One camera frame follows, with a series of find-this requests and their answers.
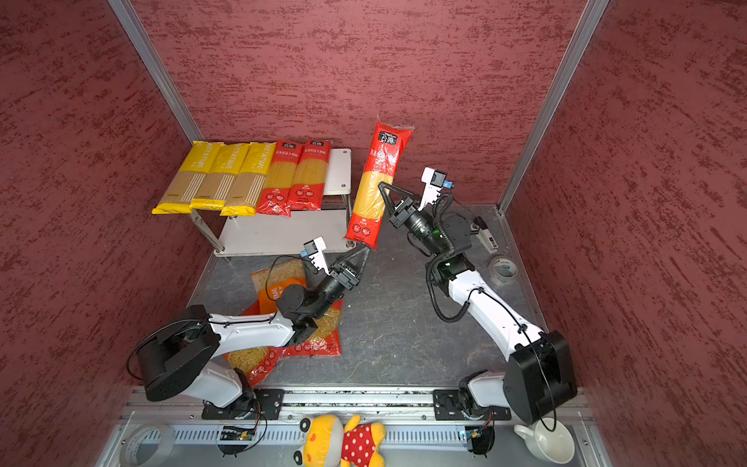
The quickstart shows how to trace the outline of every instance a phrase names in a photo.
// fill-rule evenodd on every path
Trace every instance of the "black label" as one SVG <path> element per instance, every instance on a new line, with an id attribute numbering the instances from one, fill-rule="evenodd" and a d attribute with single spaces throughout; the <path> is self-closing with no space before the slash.
<path id="1" fill-rule="evenodd" d="M 397 144 L 397 136 L 392 133 L 379 132 L 379 142 L 387 144 Z"/>

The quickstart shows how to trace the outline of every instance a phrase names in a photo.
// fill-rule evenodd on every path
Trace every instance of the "clear tape roll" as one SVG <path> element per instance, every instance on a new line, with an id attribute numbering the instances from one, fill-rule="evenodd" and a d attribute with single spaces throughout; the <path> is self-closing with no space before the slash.
<path id="1" fill-rule="evenodd" d="M 513 282 L 518 268 L 508 256 L 495 256 L 488 265 L 488 275 L 495 285 Z"/>
<path id="2" fill-rule="evenodd" d="M 155 453 L 144 463 L 137 463 L 137 449 L 143 444 L 145 438 L 150 435 L 153 430 L 158 430 L 161 434 L 161 440 L 158 443 L 158 447 L 155 449 Z M 169 425 L 154 424 L 154 425 L 142 425 L 139 426 L 125 441 L 125 444 L 120 450 L 120 465 L 122 467 L 156 467 L 164 463 L 166 458 L 171 455 L 171 451 L 174 449 L 174 442 L 176 437 L 174 436 L 174 430 Z"/>

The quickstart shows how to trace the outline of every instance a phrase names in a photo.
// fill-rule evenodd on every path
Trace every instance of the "ventilation grille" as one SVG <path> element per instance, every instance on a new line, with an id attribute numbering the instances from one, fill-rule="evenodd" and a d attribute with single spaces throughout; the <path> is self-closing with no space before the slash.
<path id="1" fill-rule="evenodd" d="M 260 424 L 259 433 L 264 430 Z M 176 432 L 177 445 L 215 445 L 220 435 L 220 425 L 194 426 L 173 425 Z M 151 431 L 143 440 L 143 444 L 154 444 L 159 441 L 161 434 L 157 430 Z M 298 426 L 270 425 L 261 443 L 263 445 L 301 445 L 305 435 Z M 253 443 L 251 441 L 221 441 L 222 445 L 240 445 Z M 393 425 L 386 427 L 386 438 L 383 445 L 426 445 L 426 446 L 461 446 L 466 442 L 463 427 L 459 426 L 420 426 Z"/>

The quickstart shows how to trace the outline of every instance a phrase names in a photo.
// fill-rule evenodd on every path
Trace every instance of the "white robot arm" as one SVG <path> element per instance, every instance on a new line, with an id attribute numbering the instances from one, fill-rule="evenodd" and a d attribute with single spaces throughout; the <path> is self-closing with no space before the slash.
<path id="1" fill-rule="evenodd" d="M 427 287 L 438 317 L 453 323 L 470 312 L 509 363 L 505 374 L 485 372 L 468 381 L 465 393 L 460 394 L 463 410 L 467 416 L 479 416 L 486 407 L 511 407 L 519 418 L 532 423 L 576 395 L 565 339 L 557 332 L 542 332 L 491 290 L 463 254 L 471 246 L 471 223 L 458 214 L 442 218 L 451 196 L 440 193 L 450 187 L 446 175 L 427 168 L 423 180 L 426 190 L 422 200 L 393 185 L 379 184 L 389 220 L 396 228 L 405 226 L 430 251 Z M 396 206 L 390 193 L 402 196 Z M 433 215 L 424 210 L 429 204 L 433 204 Z M 192 306 L 141 342 L 135 353 L 148 399 L 184 394 L 229 408 L 218 411 L 229 414 L 227 418 L 245 411 L 253 393 L 243 373 L 210 359 L 235 350 L 304 342 L 316 330 L 314 319 L 321 318 L 346 290 L 358 285 L 370 253 L 361 245 L 327 267 L 324 248 L 323 239 L 316 238 L 305 244 L 302 252 L 315 267 L 327 272 L 322 283 L 315 289 L 287 287 L 274 315 L 209 315 L 203 306 Z M 457 315 L 441 313 L 434 286 L 462 305 Z"/>

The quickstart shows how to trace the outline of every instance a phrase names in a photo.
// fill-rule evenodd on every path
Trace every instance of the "stuffed toy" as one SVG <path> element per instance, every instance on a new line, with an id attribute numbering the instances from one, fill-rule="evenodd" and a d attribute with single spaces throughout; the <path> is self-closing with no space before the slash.
<path id="1" fill-rule="evenodd" d="M 379 445 L 386 436 L 384 425 L 372 423 L 358 425 L 360 415 L 354 415 L 343 428 L 334 415 L 322 415 L 313 421 L 304 418 L 301 431 L 306 434 L 303 452 L 296 451 L 293 458 L 305 467 L 384 467 Z"/>

